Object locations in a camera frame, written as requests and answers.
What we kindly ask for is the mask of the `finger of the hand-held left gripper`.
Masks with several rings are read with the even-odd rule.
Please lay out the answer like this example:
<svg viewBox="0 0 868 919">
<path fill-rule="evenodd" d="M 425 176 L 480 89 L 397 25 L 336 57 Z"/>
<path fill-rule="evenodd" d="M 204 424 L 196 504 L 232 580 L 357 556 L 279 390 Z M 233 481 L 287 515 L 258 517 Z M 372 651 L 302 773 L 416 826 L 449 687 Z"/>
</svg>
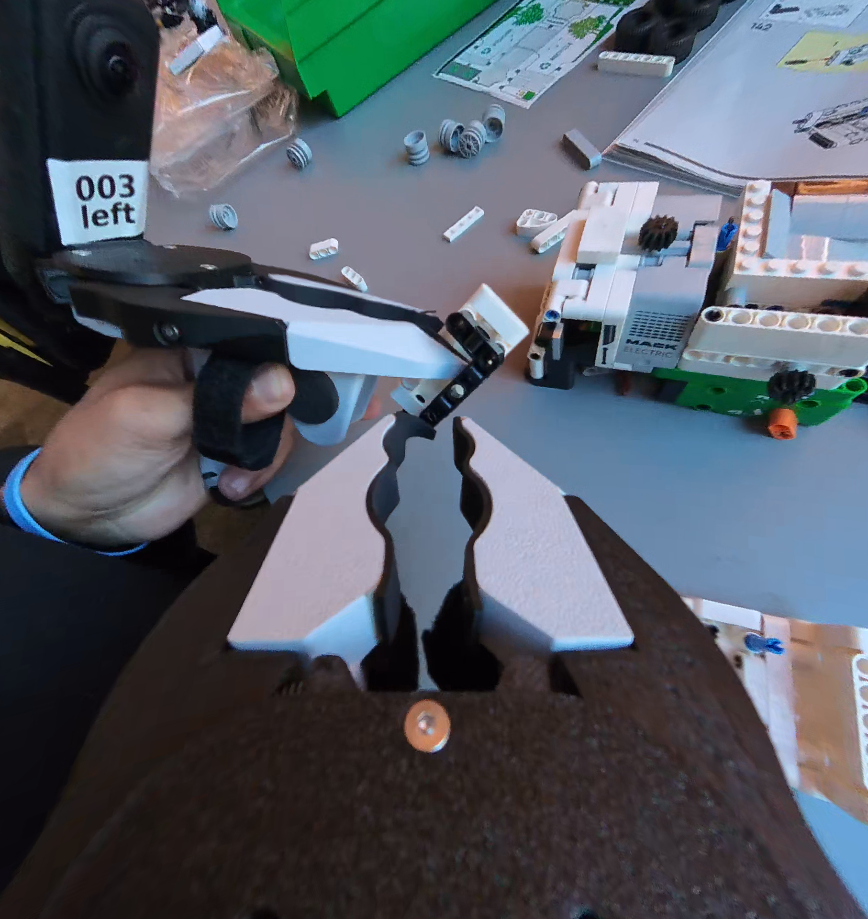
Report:
<svg viewBox="0 0 868 919">
<path fill-rule="evenodd" d="M 286 301 L 326 310 L 351 312 L 385 322 L 408 323 L 429 336 L 437 336 L 444 327 L 434 313 L 417 310 L 358 291 L 346 284 L 324 280 L 308 273 L 265 266 L 252 266 L 253 284 L 281 296 Z"/>
<path fill-rule="evenodd" d="M 183 297 L 183 301 L 216 307 L 224 314 L 282 321 L 289 363 L 299 370 L 446 380 L 465 365 L 439 338 L 407 321 L 296 303 L 257 289 L 199 291 Z"/>
</svg>

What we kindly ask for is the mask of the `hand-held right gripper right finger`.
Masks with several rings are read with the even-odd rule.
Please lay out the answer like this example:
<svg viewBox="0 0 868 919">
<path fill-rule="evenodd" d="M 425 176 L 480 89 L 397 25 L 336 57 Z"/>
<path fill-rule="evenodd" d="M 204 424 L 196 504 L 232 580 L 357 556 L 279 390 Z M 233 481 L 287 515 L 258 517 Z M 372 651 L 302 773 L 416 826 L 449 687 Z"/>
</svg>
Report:
<svg viewBox="0 0 868 919">
<path fill-rule="evenodd" d="M 470 418 L 454 419 L 453 448 L 471 532 L 462 579 L 423 633 L 434 684 L 490 691 L 517 658 L 632 646 L 570 495 Z"/>
</svg>

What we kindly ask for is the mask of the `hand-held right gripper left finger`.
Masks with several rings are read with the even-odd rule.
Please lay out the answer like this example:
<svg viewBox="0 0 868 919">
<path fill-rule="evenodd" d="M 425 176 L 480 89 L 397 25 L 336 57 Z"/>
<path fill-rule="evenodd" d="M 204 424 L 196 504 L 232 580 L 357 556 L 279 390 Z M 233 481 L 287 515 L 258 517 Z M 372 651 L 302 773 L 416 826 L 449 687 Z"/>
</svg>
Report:
<svg viewBox="0 0 868 919">
<path fill-rule="evenodd" d="M 413 415 L 387 415 L 302 484 L 290 500 L 227 635 L 235 650 L 336 656 L 374 691 L 417 688 L 414 614 L 386 528 Z"/>
</svg>

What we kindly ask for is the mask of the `white lego block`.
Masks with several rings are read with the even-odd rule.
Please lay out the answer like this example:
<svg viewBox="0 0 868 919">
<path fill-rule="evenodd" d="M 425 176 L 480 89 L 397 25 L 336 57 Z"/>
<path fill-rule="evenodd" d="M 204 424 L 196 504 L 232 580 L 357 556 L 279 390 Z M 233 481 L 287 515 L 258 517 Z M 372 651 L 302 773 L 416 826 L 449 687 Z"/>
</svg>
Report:
<svg viewBox="0 0 868 919">
<path fill-rule="evenodd" d="M 504 301 L 502 301 L 497 296 L 497 294 L 486 284 L 482 284 L 475 291 L 472 297 L 456 312 L 459 312 L 463 309 L 468 310 L 474 316 L 484 320 L 492 330 L 498 333 L 506 345 L 507 354 L 505 355 L 505 358 L 520 342 L 526 338 L 528 334 L 527 327 L 520 320 L 517 314 L 511 310 L 509 306 L 506 305 Z M 444 327 L 438 335 L 438 339 L 440 339 L 440 343 L 447 348 L 449 356 L 452 358 L 452 362 L 449 367 L 445 370 L 434 371 L 432 375 L 428 375 L 428 377 L 421 378 L 417 381 L 404 379 L 397 388 L 401 387 L 403 384 L 405 384 L 408 388 L 412 388 L 424 380 L 446 381 L 463 366 L 463 354 L 460 352 L 459 347 L 452 341 L 452 339 L 448 338 L 444 331 Z"/>
</svg>

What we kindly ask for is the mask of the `pale grey lego beam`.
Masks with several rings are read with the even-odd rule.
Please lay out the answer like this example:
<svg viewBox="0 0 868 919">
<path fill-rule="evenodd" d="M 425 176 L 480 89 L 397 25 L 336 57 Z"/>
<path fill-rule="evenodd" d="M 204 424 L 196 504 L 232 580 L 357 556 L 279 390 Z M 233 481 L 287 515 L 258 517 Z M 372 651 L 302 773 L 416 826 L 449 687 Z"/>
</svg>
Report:
<svg viewBox="0 0 868 919">
<path fill-rule="evenodd" d="M 180 51 L 167 61 L 167 69 L 173 75 L 180 75 L 190 66 L 197 63 L 206 54 L 224 42 L 225 34 L 220 25 L 213 25 L 201 32 L 187 43 Z"/>
</svg>

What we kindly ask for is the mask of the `white five-hole lego beam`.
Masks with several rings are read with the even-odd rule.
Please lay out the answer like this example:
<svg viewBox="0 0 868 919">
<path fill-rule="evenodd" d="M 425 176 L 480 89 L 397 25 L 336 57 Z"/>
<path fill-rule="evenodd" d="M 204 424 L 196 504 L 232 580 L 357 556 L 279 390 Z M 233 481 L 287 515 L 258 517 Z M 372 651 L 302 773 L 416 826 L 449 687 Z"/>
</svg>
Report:
<svg viewBox="0 0 868 919">
<path fill-rule="evenodd" d="M 574 210 L 566 213 L 551 224 L 541 229 L 530 242 L 532 251 L 538 255 L 558 245 L 564 238 L 569 225 L 583 217 L 583 212 Z"/>
</svg>

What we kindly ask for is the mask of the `white green lego truck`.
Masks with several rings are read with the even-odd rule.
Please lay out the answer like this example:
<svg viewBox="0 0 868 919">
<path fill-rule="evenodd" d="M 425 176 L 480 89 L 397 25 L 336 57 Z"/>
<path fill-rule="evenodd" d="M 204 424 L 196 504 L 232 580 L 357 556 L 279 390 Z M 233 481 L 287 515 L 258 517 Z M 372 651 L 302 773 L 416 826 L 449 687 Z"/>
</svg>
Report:
<svg viewBox="0 0 868 919">
<path fill-rule="evenodd" d="M 526 377 L 636 377 L 659 400 L 779 441 L 868 404 L 868 178 L 746 184 L 722 198 L 589 181 L 572 209 Z"/>
</svg>

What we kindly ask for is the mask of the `white lego panel assembly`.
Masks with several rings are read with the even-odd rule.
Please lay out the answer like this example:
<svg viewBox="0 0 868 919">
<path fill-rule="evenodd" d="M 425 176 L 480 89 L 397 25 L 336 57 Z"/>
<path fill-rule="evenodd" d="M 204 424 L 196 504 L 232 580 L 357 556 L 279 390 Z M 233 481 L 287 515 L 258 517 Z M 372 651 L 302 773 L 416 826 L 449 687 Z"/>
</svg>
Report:
<svg viewBox="0 0 868 919">
<path fill-rule="evenodd" d="M 868 628 L 683 600 L 746 689 L 790 787 L 868 826 Z"/>
</svg>

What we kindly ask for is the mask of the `white long lego beam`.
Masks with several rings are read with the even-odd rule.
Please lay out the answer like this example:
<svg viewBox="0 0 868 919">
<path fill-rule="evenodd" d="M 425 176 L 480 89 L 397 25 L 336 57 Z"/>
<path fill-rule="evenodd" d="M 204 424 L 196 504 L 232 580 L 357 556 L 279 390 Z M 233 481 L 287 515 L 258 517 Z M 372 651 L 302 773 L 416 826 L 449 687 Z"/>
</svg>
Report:
<svg viewBox="0 0 868 919">
<path fill-rule="evenodd" d="M 673 55 L 640 52 L 601 52 L 597 67 L 601 73 L 634 75 L 651 78 L 668 78 L 676 65 Z"/>
</svg>

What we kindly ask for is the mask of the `pile of black lego tires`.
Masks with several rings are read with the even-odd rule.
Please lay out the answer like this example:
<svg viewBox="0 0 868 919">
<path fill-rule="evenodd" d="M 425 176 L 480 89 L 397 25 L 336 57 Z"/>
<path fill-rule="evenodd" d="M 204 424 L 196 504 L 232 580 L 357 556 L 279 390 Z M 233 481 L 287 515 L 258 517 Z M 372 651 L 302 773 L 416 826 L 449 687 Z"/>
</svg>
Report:
<svg viewBox="0 0 868 919">
<path fill-rule="evenodd" d="M 676 64 L 692 53 L 698 33 L 716 19 L 721 1 L 650 1 L 618 21 L 615 52 L 668 55 Z"/>
</svg>

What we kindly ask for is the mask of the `lego instruction booklet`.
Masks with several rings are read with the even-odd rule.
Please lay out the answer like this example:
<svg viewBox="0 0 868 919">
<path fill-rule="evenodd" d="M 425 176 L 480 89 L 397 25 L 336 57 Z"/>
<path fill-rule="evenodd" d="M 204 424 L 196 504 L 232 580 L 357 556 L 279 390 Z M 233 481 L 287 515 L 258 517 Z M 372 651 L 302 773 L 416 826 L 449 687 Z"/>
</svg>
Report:
<svg viewBox="0 0 868 919">
<path fill-rule="evenodd" d="M 725 194 L 868 178 L 868 1 L 744 3 L 605 155 Z"/>
</svg>

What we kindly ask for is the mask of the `person's left hand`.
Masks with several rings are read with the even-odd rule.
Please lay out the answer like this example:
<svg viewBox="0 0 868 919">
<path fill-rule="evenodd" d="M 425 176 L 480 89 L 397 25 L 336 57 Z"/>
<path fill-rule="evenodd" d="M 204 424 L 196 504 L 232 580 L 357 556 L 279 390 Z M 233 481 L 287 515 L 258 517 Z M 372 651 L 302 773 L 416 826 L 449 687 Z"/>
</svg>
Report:
<svg viewBox="0 0 868 919">
<path fill-rule="evenodd" d="M 43 447 L 72 456 L 78 448 L 93 458 L 114 454 L 144 498 L 137 528 L 160 540 L 210 501 L 191 440 L 193 391 L 184 350 L 132 350 L 106 368 Z"/>
</svg>

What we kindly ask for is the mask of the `green plastic bin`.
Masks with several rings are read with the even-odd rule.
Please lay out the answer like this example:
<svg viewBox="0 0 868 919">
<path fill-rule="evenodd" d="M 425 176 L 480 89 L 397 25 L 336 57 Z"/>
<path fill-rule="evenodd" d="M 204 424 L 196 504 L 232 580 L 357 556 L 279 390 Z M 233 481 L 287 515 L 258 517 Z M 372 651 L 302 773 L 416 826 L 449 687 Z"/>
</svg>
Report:
<svg viewBox="0 0 868 919">
<path fill-rule="evenodd" d="M 219 1 L 234 36 L 341 117 L 479 16 L 491 1 Z"/>
</svg>

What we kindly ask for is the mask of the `blue wristband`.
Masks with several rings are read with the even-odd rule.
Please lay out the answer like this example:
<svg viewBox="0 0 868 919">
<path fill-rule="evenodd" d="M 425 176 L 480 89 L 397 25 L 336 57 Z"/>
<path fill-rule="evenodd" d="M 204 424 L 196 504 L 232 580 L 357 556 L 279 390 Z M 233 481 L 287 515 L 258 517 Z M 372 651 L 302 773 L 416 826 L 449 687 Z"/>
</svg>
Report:
<svg viewBox="0 0 868 919">
<path fill-rule="evenodd" d="M 23 532 L 64 545 L 119 557 L 152 541 L 134 520 L 144 498 L 114 454 L 93 458 L 37 448 L 12 468 L 0 491 L 11 522 Z"/>
</svg>

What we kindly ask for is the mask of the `green white sticker sheet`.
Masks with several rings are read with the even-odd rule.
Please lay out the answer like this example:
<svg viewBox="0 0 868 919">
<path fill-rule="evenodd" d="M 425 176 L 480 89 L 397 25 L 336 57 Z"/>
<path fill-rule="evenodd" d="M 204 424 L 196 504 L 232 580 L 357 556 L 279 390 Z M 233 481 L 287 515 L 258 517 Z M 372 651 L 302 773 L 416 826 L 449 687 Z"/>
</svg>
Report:
<svg viewBox="0 0 868 919">
<path fill-rule="evenodd" d="M 442 64 L 435 77 L 530 108 L 614 32 L 635 1 L 518 2 Z"/>
</svg>

